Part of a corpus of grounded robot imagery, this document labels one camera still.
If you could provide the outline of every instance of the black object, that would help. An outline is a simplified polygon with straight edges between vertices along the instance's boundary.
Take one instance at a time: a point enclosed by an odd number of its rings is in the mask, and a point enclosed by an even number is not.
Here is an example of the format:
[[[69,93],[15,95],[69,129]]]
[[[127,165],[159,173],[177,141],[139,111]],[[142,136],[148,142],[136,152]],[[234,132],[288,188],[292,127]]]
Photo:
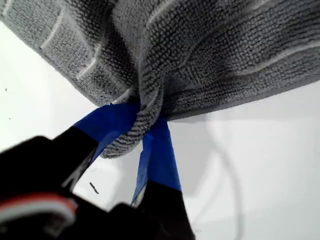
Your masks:
[[[95,185],[92,184],[92,182],[89,182],[90,186],[93,188],[94,192],[96,194],[99,194],[98,190],[96,189]]]
[[[0,204],[22,194],[40,192],[73,199],[78,205],[76,220],[55,236],[58,239],[195,239],[182,193],[173,188],[149,180],[137,207],[120,203],[109,212],[72,194],[97,146],[95,140],[73,126],[53,140],[38,136],[3,152]],[[52,239],[44,231],[52,219],[52,214],[38,214],[0,223],[0,239]]]

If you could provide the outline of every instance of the textured fabric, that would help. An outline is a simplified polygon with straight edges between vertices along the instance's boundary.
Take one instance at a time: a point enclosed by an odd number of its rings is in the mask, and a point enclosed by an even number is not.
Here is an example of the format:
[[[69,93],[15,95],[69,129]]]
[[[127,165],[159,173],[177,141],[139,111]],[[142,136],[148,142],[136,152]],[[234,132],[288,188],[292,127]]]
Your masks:
[[[228,108],[320,78],[319,0],[0,0],[1,20],[98,106],[139,98],[131,150],[160,111]]]

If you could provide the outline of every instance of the white background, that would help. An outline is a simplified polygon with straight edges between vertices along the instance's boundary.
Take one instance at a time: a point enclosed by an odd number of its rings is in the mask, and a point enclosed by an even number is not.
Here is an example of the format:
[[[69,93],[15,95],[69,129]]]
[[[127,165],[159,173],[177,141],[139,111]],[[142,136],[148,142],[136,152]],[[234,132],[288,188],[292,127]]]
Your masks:
[[[53,138],[95,109],[2,23],[0,33],[0,151],[35,135]],[[316,82],[169,122],[197,239],[320,239],[319,103]],[[104,209],[129,203],[141,149],[98,158],[75,193]]]

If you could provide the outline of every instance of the gray towel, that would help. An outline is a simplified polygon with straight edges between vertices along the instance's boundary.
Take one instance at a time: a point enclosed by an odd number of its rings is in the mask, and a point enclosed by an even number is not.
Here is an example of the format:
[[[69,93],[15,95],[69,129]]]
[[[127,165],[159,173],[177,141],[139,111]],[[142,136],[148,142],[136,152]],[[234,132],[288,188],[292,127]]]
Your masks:
[[[0,0],[0,11],[96,105],[140,100],[104,157],[130,151],[160,111],[207,113],[320,78],[320,0]]]

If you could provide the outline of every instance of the blue painter's tape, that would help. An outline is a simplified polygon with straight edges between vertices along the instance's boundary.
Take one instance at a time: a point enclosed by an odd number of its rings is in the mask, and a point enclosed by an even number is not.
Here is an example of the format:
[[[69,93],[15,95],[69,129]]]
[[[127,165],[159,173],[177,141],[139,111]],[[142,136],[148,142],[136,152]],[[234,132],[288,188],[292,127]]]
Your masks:
[[[176,158],[167,121],[160,116],[143,138],[133,201],[148,180],[181,191]]]
[[[101,154],[103,149],[111,144],[121,134],[128,132],[133,126],[139,104],[110,104],[97,108],[74,124],[98,142],[98,147],[91,163]]]

